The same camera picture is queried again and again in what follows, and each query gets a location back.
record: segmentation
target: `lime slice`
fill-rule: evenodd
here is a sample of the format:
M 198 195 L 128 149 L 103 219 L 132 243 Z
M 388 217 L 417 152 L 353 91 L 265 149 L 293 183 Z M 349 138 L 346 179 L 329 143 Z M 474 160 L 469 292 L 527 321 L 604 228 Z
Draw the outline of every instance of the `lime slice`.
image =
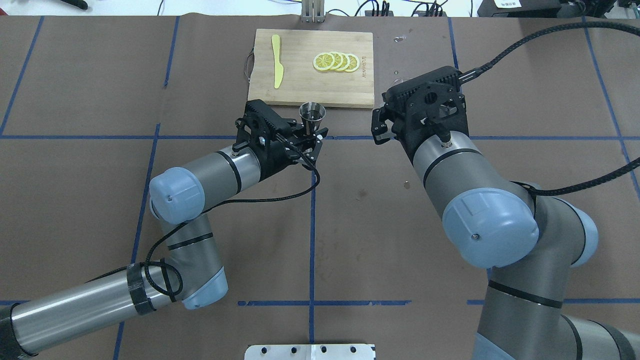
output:
M 347 54 L 343 54 L 343 53 L 340 53 L 340 56 L 343 59 L 342 66 L 337 68 L 337 69 L 335 69 L 335 70 L 336 71 L 345 71 L 349 67 L 349 64 L 351 63 L 351 58 L 349 56 L 347 56 Z
M 342 62 L 344 61 L 344 59 L 340 55 L 342 53 L 338 53 L 337 51 L 332 51 L 332 52 L 330 52 L 330 54 L 333 55 L 333 58 L 334 58 L 333 66 L 331 66 L 331 70 L 335 70 L 335 69 L 341 67 L 342 66 Z
M 333 66 L 335 57 L 332 53 L 319 53 L 314 58 L 314 68 L 318 71 L 327 71 Z
M 358 68 L 360 68 L 360 58 L 354 54 L 346 54 L 346 56 L 349 58 L 349 65 L 344 69 L 344 72 L 354 72 L 358 70 Z

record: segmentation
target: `wooden cutting board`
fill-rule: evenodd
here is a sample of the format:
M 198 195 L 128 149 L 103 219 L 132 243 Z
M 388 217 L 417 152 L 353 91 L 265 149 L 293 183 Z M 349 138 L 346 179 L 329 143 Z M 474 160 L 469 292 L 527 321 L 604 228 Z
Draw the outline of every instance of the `wooden cutting board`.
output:
M 280 63 L 284 76 L 273 87 L 274 63 L 271 36 L 280 35 Z M 258 29 L 255 62 L 248 100 L 262 99 L 272 105 L 308 101 L 341 108 L 373 108 L 373 34 L 345 31 Z M 317 54 L 329 51 L 353 53 L 360 58 L 354 72 L 321 72 L 314 69 Z

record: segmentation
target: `blue joint cap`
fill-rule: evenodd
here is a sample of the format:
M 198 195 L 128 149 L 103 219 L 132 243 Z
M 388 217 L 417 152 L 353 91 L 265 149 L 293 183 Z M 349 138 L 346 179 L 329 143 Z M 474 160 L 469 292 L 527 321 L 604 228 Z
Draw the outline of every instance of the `blue joint cap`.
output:
M 580 222 L 582 222 L 582 228 L 584 229 L 584 249 L 582 250 L 582 255 L 580 255 L 578 260 L 571 264 L 572 268 L 577 268 L 578 266 L 589 261 L 593 254 L 595 254 L 596 249 L 598 248 L 598 227 L 596 226 L 596 223 L 593 221 L 593 219 L 591 219 L 591 217 L 584 211 L 576 208 L 563 199 L 557 197 L 555 199 L 558 199 L 563 203 L 569 205 L 578 215 Z
M 465 191 L 442 213 L 447 237 L 462 257 L 479 268 L 515 263 L 531 252 L 540 230 L 516 195 L 496 188 Z
M 149 195 L 151 212 L 170 224 L 194 219 L 204 209 L 202 184 L 185 168 L 173 167 L 151 179 Z
M 498 345 L 489 339 L 476 333 L 476 343 L 474 344 L 474 355 L 471 360 L 515 360 L 513 356 L 507 354 Z
M 223 266 L 216 275 L 207 281 L 200 289 L 182 301 L 188 310 L 198 309 L 222 299 L 229 290 L 227 276 Z

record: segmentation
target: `yellow knife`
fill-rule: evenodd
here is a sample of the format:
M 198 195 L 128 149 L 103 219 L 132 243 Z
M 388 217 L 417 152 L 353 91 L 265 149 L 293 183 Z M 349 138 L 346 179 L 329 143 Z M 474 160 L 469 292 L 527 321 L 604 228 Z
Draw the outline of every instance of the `yellow knife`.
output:
M 279 88 L 284 75 L 284 66 L 280 63 L 280 35 L 274 34 L 271 36 L 271 45 L 273 46 L 273 63 L 275 64 L 273 87 Z

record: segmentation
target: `gray robot arm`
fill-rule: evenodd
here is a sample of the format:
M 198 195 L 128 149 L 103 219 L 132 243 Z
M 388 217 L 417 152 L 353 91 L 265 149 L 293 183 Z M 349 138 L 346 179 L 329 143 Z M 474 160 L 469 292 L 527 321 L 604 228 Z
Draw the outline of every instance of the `gray robot arm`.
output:
M 402 143 L 447 237 L 470 264 L 492 268 L 473 360 L 640 356 L 640 336 L 561 314 L 570 267 L 597 248 L 595 224 L 498 174 L 468 137 L 461 75 L 444 67 L 390 88 L 371 131 L 378 144 Z
M 226 202 L 244 202 L 227 199 L 289 165 L 315 169 L 327 134 L 326 128 L 317 128 L 324 114 L 301 115 L 303 123 L 283 119 L 262 101 L 249 101 L 236 121 L 234 145 L 153 178 L 150 203 L 170 255 L 150 263 L 155 266 L 131 264 L 75 288 L 0 310 L 0 359 L 35 356 L 178 300 L 187 309 L 197 309 L 222 298 L 227 280 L 206 212 Z

